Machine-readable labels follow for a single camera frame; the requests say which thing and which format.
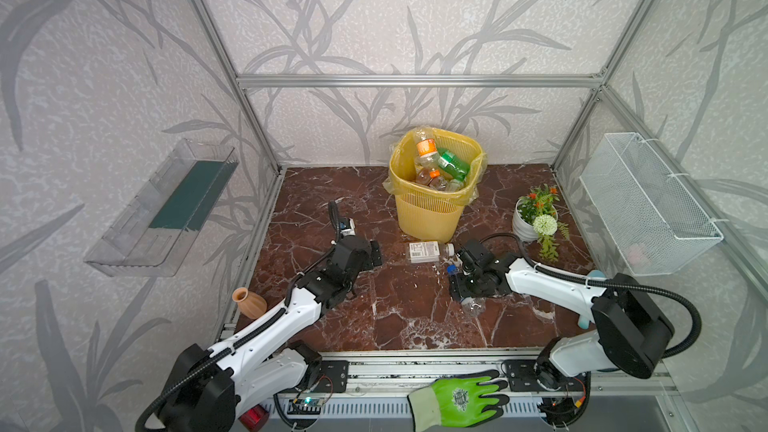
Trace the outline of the small clear bottle blue label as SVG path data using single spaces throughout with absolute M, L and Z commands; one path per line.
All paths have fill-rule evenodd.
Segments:
M 470 276 L 464 272 L 461 260 L 451 258 L 448 261 L 446 273 L 449 279 L 449 294 L 460 304 L 464 314 L 470 318 L 477 318 L 484 313 L 486 299 L 472 295 L 469 289 Z

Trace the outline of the square clear bottle white label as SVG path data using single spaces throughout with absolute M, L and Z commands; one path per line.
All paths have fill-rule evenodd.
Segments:
M 424 241 L 408 244 L 408 257 L 413 264 L 434 263 L 454 256 L 455 248 L 451 243 Z

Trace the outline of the green soda bottle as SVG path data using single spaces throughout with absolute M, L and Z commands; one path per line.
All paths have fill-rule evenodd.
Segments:
M 470 173 L 470 165 L 448 149 L 439 148 L 438 154 L 438 166 L 442 173 L 450 180 L 465 183 Z

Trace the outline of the clear bottle orange label cap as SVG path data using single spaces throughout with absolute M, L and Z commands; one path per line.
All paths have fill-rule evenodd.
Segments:
M 439 152 L 436 136 L 431 127 L 417 127 L 413 130 L 418 163 L 430 171 L 438 170 Z

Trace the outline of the orange white milk tea bottle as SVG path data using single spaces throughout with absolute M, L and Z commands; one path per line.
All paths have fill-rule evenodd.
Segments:
M 446 183 L 445 192 L 449 192 L 449 193 L 458 192 L 462 190 L 465 186 L 466 184 L 464 181 L 454 178 Z

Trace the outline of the yellow red label tea bottle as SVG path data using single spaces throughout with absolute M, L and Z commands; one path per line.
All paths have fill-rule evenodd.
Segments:
M 431 170 L 422 168 L 418 172 L 414 182 L 418 185 L 429 187 L 437 191 L 445 191 L 448 185 L 448 181 L 439 169 Z

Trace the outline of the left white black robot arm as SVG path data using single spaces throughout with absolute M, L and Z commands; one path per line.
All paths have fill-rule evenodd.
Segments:
M 163 431 L 228 431 L 274 395 L 299 386 L 318 353 L 286 343 L 352 293 L 362 272 L 380 266 L 376 241 L 343 236 L 299 273 L 285 298 L 248 327 L 207 349 L 194 344 L 177 358 L 163 391 L 139 415 L 135 430 L 156 417 Z

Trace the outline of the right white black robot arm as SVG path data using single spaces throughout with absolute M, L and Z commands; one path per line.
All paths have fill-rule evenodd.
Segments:
M 588 331 L 556 337 L 539 353 L 533 371 L 546 390 L 557 391 L 568 379 L 596 371 L 648 379 L 661 360 L 688 350 L 701 335 L 698 308 L 678 293 L 626 274 L 605 278 L 545 265 L 530 257 L 523 242 L 501 256 L 486 243 L 471 239 L 458 249 L 459 267 L 449 274 L 455 301 L 472 307 L 482 299 L 533 296 L 588 324 Z

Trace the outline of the yellow slatted waste bin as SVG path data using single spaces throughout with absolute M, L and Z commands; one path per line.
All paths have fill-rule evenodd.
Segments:
M 426 200 L 412 194 L 393 196 L 400 229 L 421 241 L 450 241 L 467 206 Z

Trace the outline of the yellow plastic bin liner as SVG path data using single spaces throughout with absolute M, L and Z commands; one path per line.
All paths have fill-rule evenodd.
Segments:
M 448 149 L 470 165 L 464 187 L 455 192 L 445 192 L 414 182 L 417 147 L 413 130 L 406 132 L 390 146 L 388 178 L 383 186 L 388 193 L 396 196 L 412 194 L 455 206 L 469 205 L 478 196 L 477 186 L 487 168 L 487 154 L 476 140 L 468 136 L 439 128 L 434 129 L 434 135 L 438 148 Z

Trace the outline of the small terracotta vase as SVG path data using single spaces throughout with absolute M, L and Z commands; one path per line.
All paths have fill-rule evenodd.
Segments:
M 232 293 L 232 300 L 236 304 L 239 312 L 252 320 L 262 317 L 268 310 L 266 300 L 246 287 L 240 287 L 234 290 Z

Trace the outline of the green black work glove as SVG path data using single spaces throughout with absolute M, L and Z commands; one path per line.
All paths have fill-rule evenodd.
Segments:
M 504 413 L 508 381 L 498 370 L 445 377 L 408 394 L 414 430 L 475 427 Z

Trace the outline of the green circuit board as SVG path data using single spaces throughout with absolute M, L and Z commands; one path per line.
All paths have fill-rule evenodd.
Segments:
M 324 413 L 329 401 L 329 396 L 320 395 L 291 398 L 286 402 L 285 413 L 287 417 L 316 418 Z

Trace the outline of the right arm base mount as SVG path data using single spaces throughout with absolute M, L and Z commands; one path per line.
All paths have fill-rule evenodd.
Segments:
M 501 364 L 501 371 L 511 392 L 575 393 L 584 391 L 591 380 L 591 373 L 566 377 L 549 366 L 541 368 L 536 359 L 508 359 Z

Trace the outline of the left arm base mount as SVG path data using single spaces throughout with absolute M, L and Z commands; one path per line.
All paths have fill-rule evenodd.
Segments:
M 344 393 L 349 379 L 350 363 L 346 360 L 325 360 L 310 364 L 294 387 L 296 392 Z

